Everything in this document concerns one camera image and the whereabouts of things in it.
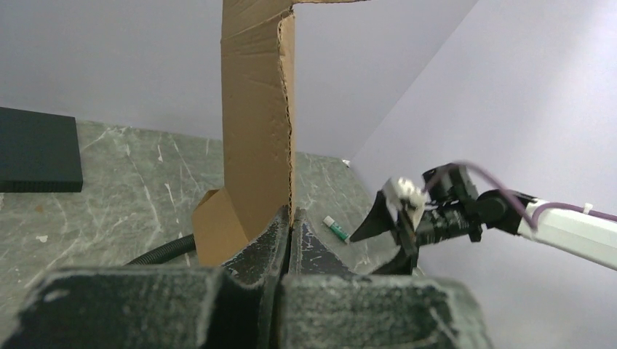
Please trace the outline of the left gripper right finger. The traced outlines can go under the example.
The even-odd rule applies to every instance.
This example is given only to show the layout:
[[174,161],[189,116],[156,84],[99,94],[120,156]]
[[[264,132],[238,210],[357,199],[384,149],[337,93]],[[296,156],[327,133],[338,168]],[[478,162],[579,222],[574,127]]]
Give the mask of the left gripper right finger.
[[481,307],[448,278],[353,273],[296,214],[277,311],[280,348],[490,348]]

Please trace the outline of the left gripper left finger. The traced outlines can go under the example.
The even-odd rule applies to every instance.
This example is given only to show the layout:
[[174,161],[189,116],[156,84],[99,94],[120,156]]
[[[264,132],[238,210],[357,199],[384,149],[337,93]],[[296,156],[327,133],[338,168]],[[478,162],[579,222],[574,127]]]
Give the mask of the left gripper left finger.
[[219,267],[63,268],[28,293],[3,348],[267,348],[285,209]]

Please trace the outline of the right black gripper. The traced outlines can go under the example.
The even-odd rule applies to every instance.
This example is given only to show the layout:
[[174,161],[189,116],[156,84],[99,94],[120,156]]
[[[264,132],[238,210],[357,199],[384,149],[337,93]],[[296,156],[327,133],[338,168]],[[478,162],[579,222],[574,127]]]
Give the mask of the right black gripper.
[[482,222],[477,211],[478,191],[467,168],[461,164],[446,164],[423,173],[427,195],[421,221],[412,228],[389,203],[383,190],[376,193],[367,216],[350,235],[352,243],[390,233],[399,249],[387,263],[372,275],[411,276],[418,267],[419,249],[428,244],[459,236],[470,241],[482,239]]

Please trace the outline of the brown cardboard box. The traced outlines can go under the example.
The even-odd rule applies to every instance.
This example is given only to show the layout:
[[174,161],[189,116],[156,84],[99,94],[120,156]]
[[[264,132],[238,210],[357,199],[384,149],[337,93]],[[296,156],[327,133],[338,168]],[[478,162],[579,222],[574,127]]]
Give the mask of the brown cardboard box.
[[198,261],[218,266],[282,213],[294,218],[293,1],[225,1],[220,39],[222,188],[191,219]]

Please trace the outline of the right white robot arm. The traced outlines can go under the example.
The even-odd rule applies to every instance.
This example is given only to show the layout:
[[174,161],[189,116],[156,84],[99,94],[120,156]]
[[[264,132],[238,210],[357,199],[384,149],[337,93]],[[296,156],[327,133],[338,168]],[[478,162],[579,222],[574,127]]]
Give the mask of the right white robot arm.
[[485,169],[457,161],[423,173],[424,186],[405,177],[388,179],[360,226],[349,236],[358,242],[390,233],[399,247],[374,272],[405,275],[418,266],[419,249],[468,236],[479,242],[484,229],[512,236],[616,269],[616,216],[546,201],[510,190]]

